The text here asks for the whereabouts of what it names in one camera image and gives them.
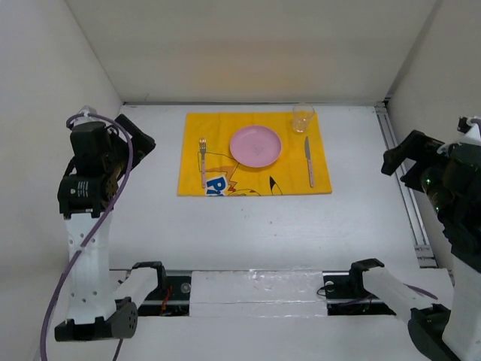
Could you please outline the clear drinking glass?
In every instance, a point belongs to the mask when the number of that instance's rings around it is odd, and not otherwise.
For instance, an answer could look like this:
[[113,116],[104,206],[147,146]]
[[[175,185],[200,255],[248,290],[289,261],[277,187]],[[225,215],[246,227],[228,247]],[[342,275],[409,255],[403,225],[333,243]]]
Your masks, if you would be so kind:
[[306,103],[296,104],[292,109],[293,130],[297,133],[306,132],[315,114],[316,112],[312,105]]

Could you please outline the pink round plate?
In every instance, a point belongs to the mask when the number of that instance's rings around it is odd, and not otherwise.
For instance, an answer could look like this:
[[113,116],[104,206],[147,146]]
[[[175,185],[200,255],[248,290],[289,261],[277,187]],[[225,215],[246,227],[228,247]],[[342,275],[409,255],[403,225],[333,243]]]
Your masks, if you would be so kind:
[[266,126],[246,126],[230,139],[229,150],[241,165],[264,168],[274,164],[282,153],[279,135]]

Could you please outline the fork with pink handle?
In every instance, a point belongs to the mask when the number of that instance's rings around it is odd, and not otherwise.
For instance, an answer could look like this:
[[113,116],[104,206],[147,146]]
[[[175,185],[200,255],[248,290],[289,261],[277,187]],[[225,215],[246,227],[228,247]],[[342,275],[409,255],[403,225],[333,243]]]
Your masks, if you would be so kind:
[[205,154],[207,151],[207,141],[205,138],[199,139],[199,151],[201,154],[201,184],[202,188],[206,188],[206,165],[205,165]]

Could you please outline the knife with pink handle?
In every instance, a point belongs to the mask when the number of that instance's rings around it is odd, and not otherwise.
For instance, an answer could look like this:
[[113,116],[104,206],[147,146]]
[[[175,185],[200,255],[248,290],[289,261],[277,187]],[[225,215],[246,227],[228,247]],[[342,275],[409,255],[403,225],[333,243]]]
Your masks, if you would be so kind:
[[314,188],[315,187],[315,179],[313,175],[313,163],[310,155],[310,142],[309,142],[309,137],[306,136],[304,140],[304,152],[305,152],[305,157],[307,160],[307,170],[308,170],[308,176],[309,176],[309,182],[310,182],[310,187]]

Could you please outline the yellow cartoon print cloth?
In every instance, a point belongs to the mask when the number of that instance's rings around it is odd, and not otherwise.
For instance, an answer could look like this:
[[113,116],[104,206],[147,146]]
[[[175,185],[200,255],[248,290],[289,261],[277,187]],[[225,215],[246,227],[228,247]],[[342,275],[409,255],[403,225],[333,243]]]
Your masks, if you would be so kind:
[[317,116],[296,132],[291,112],[190,113],[179,196],[303,196],[332,185]]

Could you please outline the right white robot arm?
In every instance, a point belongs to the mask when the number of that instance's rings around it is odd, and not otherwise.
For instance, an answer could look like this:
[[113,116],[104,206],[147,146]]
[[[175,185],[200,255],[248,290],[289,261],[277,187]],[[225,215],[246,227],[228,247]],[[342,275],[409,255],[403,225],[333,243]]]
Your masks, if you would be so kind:
[[414,130],[383,154],[381,168],[391,175],[413,161],[401,181],[428,197],[451,245],[452,306],[419,295],[378,259],[354,262],[347,278],[351,293],[374,295],[394,311],[430,360],[480,358],[480,118],[460,118],[458,131],[457,141],[443,143]]

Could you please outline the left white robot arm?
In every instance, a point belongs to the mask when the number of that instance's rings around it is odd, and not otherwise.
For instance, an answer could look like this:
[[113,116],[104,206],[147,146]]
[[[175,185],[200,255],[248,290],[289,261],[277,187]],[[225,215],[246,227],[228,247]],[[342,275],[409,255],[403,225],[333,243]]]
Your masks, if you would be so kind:
[[128,117],[115,120],[89,106],[68,118],[73,157],[57,193],[68,233],[70,283],[65,320],[54,329],[57,342],[132,338],[138,310],[149,296],[168,289],[160,261],[137,262],[118,287],[110,278],[109,234],[114,205],[140,162],[156,146]]

